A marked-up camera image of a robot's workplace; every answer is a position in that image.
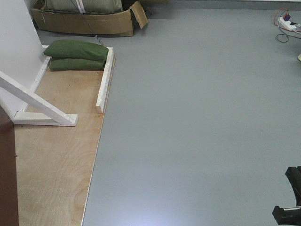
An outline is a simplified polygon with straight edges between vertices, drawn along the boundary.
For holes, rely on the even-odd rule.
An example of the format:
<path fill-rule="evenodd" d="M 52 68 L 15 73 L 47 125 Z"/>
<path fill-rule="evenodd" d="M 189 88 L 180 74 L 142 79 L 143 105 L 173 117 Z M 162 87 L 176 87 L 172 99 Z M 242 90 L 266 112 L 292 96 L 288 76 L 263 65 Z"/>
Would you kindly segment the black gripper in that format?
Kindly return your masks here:
<path fill-rule="evenodd" d="M 275 206 L 272 212 L 278 225 L 300 225 L 301 224 L 301 167 L 288 167 L 285 173 L 288 178 L 296 200 L 296 206 L 281 208 Z"/>

